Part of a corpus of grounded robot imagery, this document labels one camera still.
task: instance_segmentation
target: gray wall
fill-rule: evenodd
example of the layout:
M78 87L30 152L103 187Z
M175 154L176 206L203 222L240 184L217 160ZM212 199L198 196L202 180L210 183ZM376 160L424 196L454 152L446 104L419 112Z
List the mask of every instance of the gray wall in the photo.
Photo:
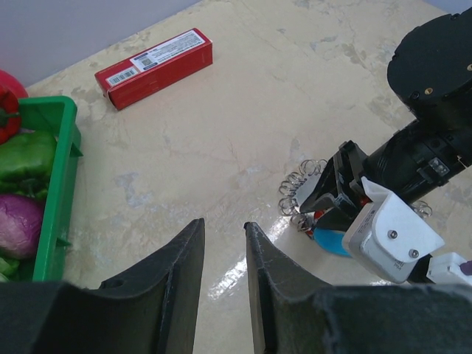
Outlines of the gray wall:
M462 13L472 7L472 0L425 0L447 13Z
M0 69L25 86L198 0L0 0Z

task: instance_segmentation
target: red cabbage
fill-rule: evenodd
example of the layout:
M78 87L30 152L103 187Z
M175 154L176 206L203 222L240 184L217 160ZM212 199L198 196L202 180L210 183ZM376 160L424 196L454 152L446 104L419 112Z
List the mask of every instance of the red cabbage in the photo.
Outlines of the red cabbage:
M44 207L22 195L0 195L0 254L23 260L36 255Z

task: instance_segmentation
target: red bell pepper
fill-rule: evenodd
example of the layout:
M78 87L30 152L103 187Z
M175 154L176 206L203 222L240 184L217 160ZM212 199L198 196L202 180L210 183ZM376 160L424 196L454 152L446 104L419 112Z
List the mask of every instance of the red bell pepper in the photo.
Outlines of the red bell pepper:
M0 86L0 144L19 132L21 127L19 108L16 96L8 88Z

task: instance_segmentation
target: white label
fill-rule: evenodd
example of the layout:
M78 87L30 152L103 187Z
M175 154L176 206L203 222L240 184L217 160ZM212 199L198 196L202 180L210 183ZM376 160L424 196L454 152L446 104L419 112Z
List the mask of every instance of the white label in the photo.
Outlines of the white label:
M204 39L192 29L131 58L130 61L140 72L145 72L203 43Z
M130 77L133 77L134 75L138 75L138 71L135 68L129 68L123 70L122 72L119 72L118 74L110 76L106 80L110 85L114 86L118 83L121 83L122 81L129 79Z

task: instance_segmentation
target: barcode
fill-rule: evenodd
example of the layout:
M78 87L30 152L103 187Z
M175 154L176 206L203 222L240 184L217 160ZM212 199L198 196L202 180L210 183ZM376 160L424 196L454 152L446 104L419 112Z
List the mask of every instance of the barcode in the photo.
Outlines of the barcode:
M150 65L150 64L152 64L152 63L153 63L153 61L152 61L151 59L149 59L149 58L146 58L146 57L144 57L144 58L141 60L141 64L142 64L143 66L148 66L148 65Z
M118 74L114 76L109 77L106 80L110 83L110 85L116 85L118 83L121 83L124 80L129 79L130 77L136 75L137 73L138 72L135 70L135 68L129 68L122 72L119 72Z

